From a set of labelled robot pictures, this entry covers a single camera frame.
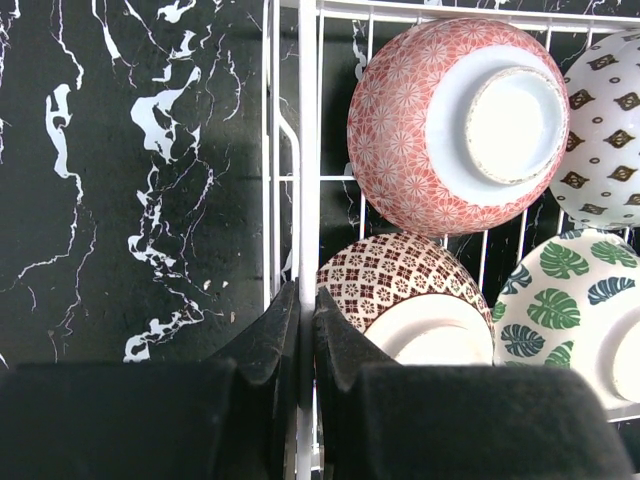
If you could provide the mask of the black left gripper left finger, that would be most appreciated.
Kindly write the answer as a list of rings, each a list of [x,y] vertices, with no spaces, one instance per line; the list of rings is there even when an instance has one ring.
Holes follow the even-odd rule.
[[[291,479],[300,303],[200,362],[23,365],[1,376],[5,479]]]

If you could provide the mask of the white bowl green leaves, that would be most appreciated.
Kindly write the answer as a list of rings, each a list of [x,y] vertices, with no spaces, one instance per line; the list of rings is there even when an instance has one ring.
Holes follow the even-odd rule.
[[[639,401],[639,256],[598,229],[526,255],[493,308],[497,365],[572,369],[607,410]]]

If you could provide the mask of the brown patterned bowl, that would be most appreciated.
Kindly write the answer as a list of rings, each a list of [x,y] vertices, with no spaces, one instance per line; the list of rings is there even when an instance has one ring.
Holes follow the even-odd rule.
[[[317,272],[346,320],[404,365],[490,365],[487,302],[466,268],[425,237],[395,232],[359,240]]]

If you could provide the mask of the white wire dish rack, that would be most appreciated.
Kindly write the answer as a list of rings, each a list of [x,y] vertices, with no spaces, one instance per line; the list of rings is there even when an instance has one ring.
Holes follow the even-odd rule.
[[[297,13],[294,33],[299,55],[295,71],[299,93],[299,126],[282,113],[282,12]],[[266,1],[262,22],[262,200],[263,299],[270,301],[284,284],[285,273],[299,283],[301,306],[300,389],[296,433],[285,452],[286,479],[310,479],[324,461],[317,439],[319,417],[312,378],[312,314],[315,271],[319,265],[322,182],[348,182],[348,175],[321,172],[325,21],[364,21],[365,38],[374,42],[378,23],[421,24],[445,18],[479,17],[505,21],[525,31],[539,32],[550,44],[556,33],[581,34],[587,41],[623,28],[636,28],[637,17],[545,11],[541,2],[531,10],[470,7],[459,1]]]

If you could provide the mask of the white bowl brown diamonds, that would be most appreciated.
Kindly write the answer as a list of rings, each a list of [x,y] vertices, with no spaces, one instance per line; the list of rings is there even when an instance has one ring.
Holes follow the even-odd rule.
[[[566,153],[550,183],[565,213],[587,227],[639,225],[639,30],[611,34],[565,75]]]

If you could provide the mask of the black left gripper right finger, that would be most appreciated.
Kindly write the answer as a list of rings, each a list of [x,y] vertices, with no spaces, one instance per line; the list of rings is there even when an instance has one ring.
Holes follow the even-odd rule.
[[[617,429],[576,373],[403,366],[316,297],[328,479],[629,479]]]

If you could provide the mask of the pink floral bowl back left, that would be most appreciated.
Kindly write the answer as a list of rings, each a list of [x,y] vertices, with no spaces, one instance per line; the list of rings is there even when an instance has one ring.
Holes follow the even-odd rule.
[[[351,99],[354,176],[393,225],[442,237],[499,226],[549,186],[568,93],[531,35],[482,18],[414,26],[372,58]]]

